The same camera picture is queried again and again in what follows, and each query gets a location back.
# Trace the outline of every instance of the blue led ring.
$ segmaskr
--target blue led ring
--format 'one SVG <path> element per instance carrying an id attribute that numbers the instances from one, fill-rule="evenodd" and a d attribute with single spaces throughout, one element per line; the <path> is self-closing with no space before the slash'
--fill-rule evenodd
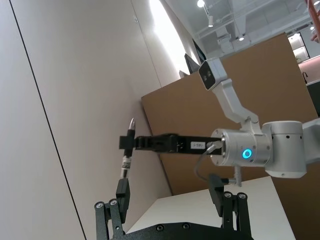
<path id="1" fill-rule="evenodd" d="M 248 159 L 252 156 L 252 151 L 250 149 L 246 149 L 242 152 L 242 157 L 244 159 Z"/>

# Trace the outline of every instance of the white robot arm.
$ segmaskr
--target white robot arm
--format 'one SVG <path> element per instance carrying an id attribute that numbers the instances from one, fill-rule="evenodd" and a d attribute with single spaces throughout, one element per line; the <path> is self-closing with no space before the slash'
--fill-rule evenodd
<path id="1" fill-rule="evenodd" d="M 320 160 L 319 119 L 305 124 L 267 122 L 260 128 L 258 116 L 241 105 L 219 58 L 206 60 L 199 74 L 205 88 L 216 95 L 225 116 L 241 124 L 240 130 L 213 132 L 212 137 L 222 141 L 222 155 L 211 156 L 215 165 L 264 167 L 273 177 L 301 178 L 307 164 Z"/>

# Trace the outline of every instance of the ceiling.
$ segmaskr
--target ceiling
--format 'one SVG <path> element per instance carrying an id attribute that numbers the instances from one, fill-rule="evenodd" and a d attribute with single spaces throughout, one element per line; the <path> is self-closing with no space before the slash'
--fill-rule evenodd
<path id="1" fill-rule="evenodd" d="M 197 1 L 166 0 L 210 58 L 232 54 L 311 22 L 305 0 L 204 0 L 201 8 Z M 209 16 L 213 16 L 213 27 L 208 27 Z"/>

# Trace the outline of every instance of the white table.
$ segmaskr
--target white table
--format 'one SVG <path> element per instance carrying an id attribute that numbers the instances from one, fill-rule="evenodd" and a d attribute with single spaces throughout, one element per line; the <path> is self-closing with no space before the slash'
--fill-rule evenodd
<path id="1" fill-rule="evenodd" d="M 254 240 L 295 240 L 271 177 L 245 181 L 242 187 L 227 185 L 224 190 L 234 195 L 238 192 L 248 195 Z M 218 216 L 207 189 L 156 200 L 129 232 L 160 223 L 180 222 L 221 226 L 222 219 Z"/>

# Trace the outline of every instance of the brown cardboard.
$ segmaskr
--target brown cardboard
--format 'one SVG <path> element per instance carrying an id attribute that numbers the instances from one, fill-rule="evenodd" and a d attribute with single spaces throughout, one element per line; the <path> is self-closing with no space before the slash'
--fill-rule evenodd
<path id="1" fill-rule="evenodd" d="M 261 125 L 281 120 L 305 123 L 317 118 L 285 34 L 223 59 L 222 63 L 242 105 L 259 116 Z M 217 128 L 240 128 L 224 116 L 216 96 L 205 90 L 197 73 L 144 96 L 142 104 L 153 135 L 210 137 Z M 193 172 L 198 156 L 161 154 L 160 159 L 174 195 L 207 188 Z M 231 178 L 233 168 L 214 166 L 208 158 L 203 161 L 200 173 Z M 320 237 L 319 173 L 320 163 L 309 166 L 307 175 L 301 179 L 273 178 L 297 240 Z M 242 176 L 246 181 L 267 173 L 263 168 L 243 167 Z"/>

